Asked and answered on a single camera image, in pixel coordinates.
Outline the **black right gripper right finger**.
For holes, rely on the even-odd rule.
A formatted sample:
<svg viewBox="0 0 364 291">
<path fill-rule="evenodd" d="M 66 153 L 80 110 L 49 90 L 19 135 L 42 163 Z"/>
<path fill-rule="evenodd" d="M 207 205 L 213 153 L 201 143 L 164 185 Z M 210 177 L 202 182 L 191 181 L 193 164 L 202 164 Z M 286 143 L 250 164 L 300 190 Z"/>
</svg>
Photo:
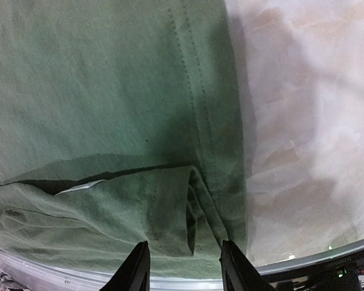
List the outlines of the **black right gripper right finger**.
<svg viewBox="0 0 364 291">
<path fill-rule="evenodd" d="M 223 290 L 274 291 L 231 240 L 223 240 L 220 256 Z"/>
</svg>

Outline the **green garment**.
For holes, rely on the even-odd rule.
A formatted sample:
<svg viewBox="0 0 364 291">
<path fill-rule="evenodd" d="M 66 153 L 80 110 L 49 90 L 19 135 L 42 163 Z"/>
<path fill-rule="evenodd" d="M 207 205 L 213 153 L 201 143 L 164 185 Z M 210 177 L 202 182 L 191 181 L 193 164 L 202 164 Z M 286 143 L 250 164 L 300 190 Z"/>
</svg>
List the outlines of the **green garment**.
<svg viewBox="0 0 364 291">
<path fill-rule="evenodd" d="M 0 250 L 219 278 L 244 213 L 223 1 L 0 1 Z"/>
</svg>

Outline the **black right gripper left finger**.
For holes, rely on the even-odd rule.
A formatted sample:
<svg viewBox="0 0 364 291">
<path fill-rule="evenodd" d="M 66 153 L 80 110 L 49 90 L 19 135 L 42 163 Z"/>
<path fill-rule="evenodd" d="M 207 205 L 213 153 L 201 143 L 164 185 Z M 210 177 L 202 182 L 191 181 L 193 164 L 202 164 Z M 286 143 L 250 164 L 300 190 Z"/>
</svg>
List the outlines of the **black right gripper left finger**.
<svg viewBox="0 0 364 291">
<path fill-rule="evenodd" d="M 139 242 L 100 291 L 149 291 L 150 251 L 147 241 Z"/>
</svg>

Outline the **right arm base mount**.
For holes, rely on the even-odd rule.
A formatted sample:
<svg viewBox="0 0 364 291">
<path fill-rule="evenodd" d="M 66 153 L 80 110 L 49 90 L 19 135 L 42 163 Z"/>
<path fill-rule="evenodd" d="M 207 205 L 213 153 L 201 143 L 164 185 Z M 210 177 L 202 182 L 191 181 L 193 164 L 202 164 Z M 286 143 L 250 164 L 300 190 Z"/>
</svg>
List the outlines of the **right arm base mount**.
<svg viewBox="0 0 364 291">
<path fill-rule="evenodd" d="M 364 290 L 364 261 L 307 276 L 305 280 L 284 281 L 275 290 Z"/>
</svg>

